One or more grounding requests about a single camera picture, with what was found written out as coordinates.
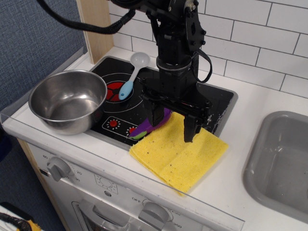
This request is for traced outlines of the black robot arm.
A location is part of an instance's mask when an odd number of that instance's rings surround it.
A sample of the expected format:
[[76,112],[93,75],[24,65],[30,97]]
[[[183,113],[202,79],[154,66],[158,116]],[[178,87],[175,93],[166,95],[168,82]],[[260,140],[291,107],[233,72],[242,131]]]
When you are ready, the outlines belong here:
[[208,115],[211,103],[197,89],[199,57],[206,31],[198,18],[196,0],[115,0],[113,4],[138,10],[151,21],[158,47],[159,73],[142,76],[143,107],[155,127],[168,108],[184,116],[184,141],[192,142]]

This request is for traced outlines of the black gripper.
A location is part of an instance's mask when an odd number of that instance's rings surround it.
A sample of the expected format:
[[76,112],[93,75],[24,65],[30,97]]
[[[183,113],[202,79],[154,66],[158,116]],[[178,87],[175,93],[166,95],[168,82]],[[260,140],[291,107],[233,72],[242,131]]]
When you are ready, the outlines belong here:
[[164,109],[185,117],[184,141],[192,142],[201,130],[211,102],[201,94],[198,78],[199,57],[192,57],[182,65],[168,65],[156,59],[158,71],[143,71],[143,104],[150,124],[155,127],[164,118]]

